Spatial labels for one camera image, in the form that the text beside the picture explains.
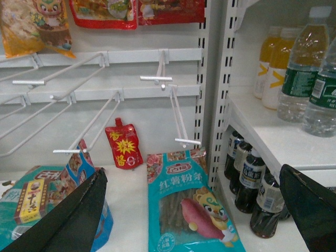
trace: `green label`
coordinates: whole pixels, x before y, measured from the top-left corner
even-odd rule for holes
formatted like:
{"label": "green label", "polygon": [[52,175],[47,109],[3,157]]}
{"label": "green label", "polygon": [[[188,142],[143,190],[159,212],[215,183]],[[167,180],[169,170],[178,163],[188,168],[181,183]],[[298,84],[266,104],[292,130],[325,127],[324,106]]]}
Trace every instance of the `green label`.
{"label": "green label", "polygon": [[320,107],[336,109],[336,79],[317,75],[309,101]]}
{"label": "green label", "polygon": [[317,71],[298,71],[287,68],[282,92],[288,96],[310,97]]}

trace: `red snack packet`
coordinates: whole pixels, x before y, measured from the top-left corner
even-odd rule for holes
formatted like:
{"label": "red snack packet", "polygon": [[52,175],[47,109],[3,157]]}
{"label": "red snack packet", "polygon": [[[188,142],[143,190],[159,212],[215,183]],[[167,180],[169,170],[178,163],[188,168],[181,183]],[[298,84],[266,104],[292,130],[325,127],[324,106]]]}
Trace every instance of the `red snack packet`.
{"label": "red snack packet", "polygon": [[115,121],[116,127],[105,128],[115,165],[124,170],[133,169],[143,163],[137,132],[132,124],[122,125],[121,118]]}
{"label": "red snack packet", "polygon": [[139,25],[204,22],[205,0],[139,0]]}
{"label": "red snack packet", "polygon": [[135,0],[70,0],[75,24],[92,29],[137,28]]}

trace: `sweet potato illustration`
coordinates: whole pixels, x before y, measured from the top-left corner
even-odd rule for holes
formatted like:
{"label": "sweet potato illustration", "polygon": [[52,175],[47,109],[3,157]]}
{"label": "sweet potato illustration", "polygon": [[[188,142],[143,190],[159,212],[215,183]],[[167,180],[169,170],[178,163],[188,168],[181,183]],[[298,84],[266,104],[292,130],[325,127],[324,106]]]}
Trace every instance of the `sweet potato illustration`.
{"label": "sweet potato illustration", "polygon": [[207,238],[220,240],[224,238],[222,231],[214,226],[206,210],[197,201],[185,198],[181,204],[183,217],[189,223],[191,230]]}

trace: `snack package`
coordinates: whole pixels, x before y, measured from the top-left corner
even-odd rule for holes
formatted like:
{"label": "snack package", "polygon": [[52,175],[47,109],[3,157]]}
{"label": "snack package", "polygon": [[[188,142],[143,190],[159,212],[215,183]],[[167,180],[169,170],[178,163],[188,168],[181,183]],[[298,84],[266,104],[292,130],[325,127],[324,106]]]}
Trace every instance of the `snack package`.
{"label": "snack package", "polygon": [[133,169],[143,163],[137,132],[132,124],[122,125],[121,118],[115,121],[116,127],[105,128],[114,163],[124,170]]}
{"label": "snack package", "polygon": [[139,0],[139,25],[204,22],[205,0]]}
{"label": "snack package", "polygon": [[[77,149],[82,150],[84,148],[86,148],[86,144],[84,140],[81,140]],[[0,199],[0,250],[4,249],[39,221],[39,219],[37,219],[19,225],[15,221],[14,215],[26,182],[40,179],[49,182],[47,211],[50,212],[96,170],[98,170],[98,168],[93,167],[89,153],[82,152],[73,154],[65,167],[33,167]],[[98,250],[108,241],[112,226],[112,215],[105,201],[91,252]]]}
{"label": "snack package", "polygon": [[70,51],[72,40],[64,0],[2,0],[0,7],[7,58],[44,48],[75,58]]}
{"label": "snack package", "polygon": [[24,183],[14,219],[23,224],[41,219],[47,214],[49,181],[41,178]]}
{"label": "snack package", "polygon": [[76,25],[94,29],[136,29],[135,0],[70,0]]}
{"label": "snack package", "polygon": [[149,252],[244,252],[208,187],[205,150],[148,155]]}

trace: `yellow package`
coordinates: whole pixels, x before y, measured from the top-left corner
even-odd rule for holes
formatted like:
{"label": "yellow package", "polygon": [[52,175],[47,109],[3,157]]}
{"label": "yellow package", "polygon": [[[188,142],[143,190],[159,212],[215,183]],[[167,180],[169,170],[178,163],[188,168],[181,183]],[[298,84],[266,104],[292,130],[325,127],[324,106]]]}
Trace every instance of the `yellow package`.
{"label": "yellow package", "polygon": [[44,48],[75,58],[64,0],[1,0],[1,33],[7,58]]}
{"label": "yellow package", "polygon": [[47,214],[48,185],[45,179],[24,184],[14,214],[17,224],[36,221]]}

